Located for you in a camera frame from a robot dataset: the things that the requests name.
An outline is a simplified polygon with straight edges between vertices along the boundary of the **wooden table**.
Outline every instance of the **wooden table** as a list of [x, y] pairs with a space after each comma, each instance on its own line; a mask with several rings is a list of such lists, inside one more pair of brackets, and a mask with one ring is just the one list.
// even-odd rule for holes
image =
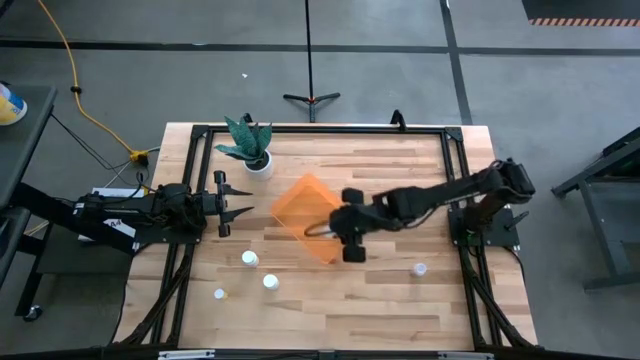
[[[167, 124], [154, 186], [181, 182], [192, 125]], [[471, 171], [485, 168], [494, 160], [488, 128], [462, 129]], [[214, 144], [218, 143], [231, 144], [232, 140], [228, 134], [216, 134]], [[306, 173], [314, 174], [337, 195], [344, 187], [362, 189], [370, 196], [399, 186], [442, 183], [445, 174], [437, 137], [274, 134], [269, 149], [275, 172], [265, 183], [247, 180], [241, 162], [217, 151], [211, 156], [210, 171], [224, 170], [234, 188], [254, 193], [229, 196], [229, 207], [255, 209], [236, 219], [231, 236], [224, 239], [217, 236], [217, 220], [210, 220], [196, 248], [181, 348], [473, 348], [460, 262], [450, 244], [446, 209], [439, 209], [415, 230], [367, 235], [366, 263], [334, 265], [316, 261], [270, 215], [273, 202]], [[194, 171], [192, 185], [197, 174]], [[209, 189], [215, 189], [213, 181], [209, 176]], [[257, 269], [243, 266], [240, 255], [247, 249], [258, 254]], [[152, 245], [133, 260], [116, 340], [126, 337], [156, 300], [166, 252], [166, 245]], [[501, 248], [488, 248], [487, 260], [496, 301], [522, 335], [535, 343], [518, 263]], [[416, 279], [410, 276], [410, 269], [417, 262], [426, 263], [429, 270]], [[277, 291], [261, 285], [266, 273], [278, 276]], [[229, 297], [215, 300], [217, 288], [225, 289]], [[479, 305], [479, 313], [483, 334], [489, 339], [484, 306]], [[167, 317], [168, 324], [172, 316]]]

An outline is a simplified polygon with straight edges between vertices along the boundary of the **orange translucent bowl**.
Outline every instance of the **orange translucent bowl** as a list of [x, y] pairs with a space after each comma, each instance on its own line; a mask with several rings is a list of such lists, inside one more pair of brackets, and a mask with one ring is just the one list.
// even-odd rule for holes
[[327, 237], [307, 237], [306, 228], [329, 221], [331, 211], [342, 201], [329, 188], [311, 174], [301, 177], [271, 207], [271, 215], [320, 261], [333, 262], [342, 252], [340, 240]]

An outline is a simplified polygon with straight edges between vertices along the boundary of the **orange and black warning tape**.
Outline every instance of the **orange and black warning tape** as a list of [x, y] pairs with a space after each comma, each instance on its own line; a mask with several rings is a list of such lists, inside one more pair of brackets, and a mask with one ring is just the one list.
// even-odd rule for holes
[[640, 27], [640, 19], [537, 18], [537, 19], [530, 19], [529, 24], [539, 25], [539, 26], [636, 26], [636, 27]]

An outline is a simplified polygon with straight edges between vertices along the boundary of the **potted plant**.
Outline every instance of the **potted plant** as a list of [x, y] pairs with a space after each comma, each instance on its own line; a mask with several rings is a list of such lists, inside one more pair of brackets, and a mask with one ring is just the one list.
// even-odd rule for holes
[[239, 123], [225, 116], [235, 146], [216, 145], [218, 151], [236, 160], [244, 162], [244, 168], [253, 180], [264, 181], [273, 175], [273, 158], [267, 150], [271, 143], [271, 124], [260, 126], [256, 123], [250, 127], [244, 120]]

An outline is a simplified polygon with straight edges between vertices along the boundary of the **gray floor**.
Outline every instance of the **gray floor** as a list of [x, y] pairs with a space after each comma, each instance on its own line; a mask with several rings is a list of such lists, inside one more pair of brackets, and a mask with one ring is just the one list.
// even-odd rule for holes
[[[297, 0], [48, 3], [76, 40], [304, 43], [304, 6]], [[532, 27], [519, 0], [449, 3], [460, 46], [640, 48], [640, 28]], [[311, 9], [316, 44], [446, 45], [437, 0], [311, 0]], [[16, 2], [0, 19], [0, 36], [57, 40], [34, 0]], [[281, 99], [285, 92], [306, 94], [304, 53], [74, 54], [86, 109], [137, 148], [158, 145], [169, 121], [220, 120], [247, 111], [260, 121], [306, 120], [303, 108]], [[410, 123], [461, 123], [448, 55], [317, 53], [314, 61], [316, 93], [343, 94], [320, 110], [319, 122], [384, 123], [399, 108]], [[539, 190], [523, 207], [531, 216], [519, 232], [540, 344], [637, 357], [640, 286], [582, 291], [583, 281], [605, 275], [595, 236], [577, 194], [559, 201], [548, 190], [638, 126], [640, 58], [463, 56], [461, 62], [474, 124], [490, 127], [497, 156], [523, 162]], [[9, 82], [56, 85], [61, 120], [109, 159], [124, 158], [119, 145], [75, 110], [64, 51], [2, 48], [0, 69]], [[54, 123], [27, 173], [30, 183], [65, 197], [111, 177]], [[12, 309], [30, 259], [15, 264], [0, 291], [0, 353], [109, 341], [122, 277], [45, 277], [38, 302], [47, 311], [25, 324]]]

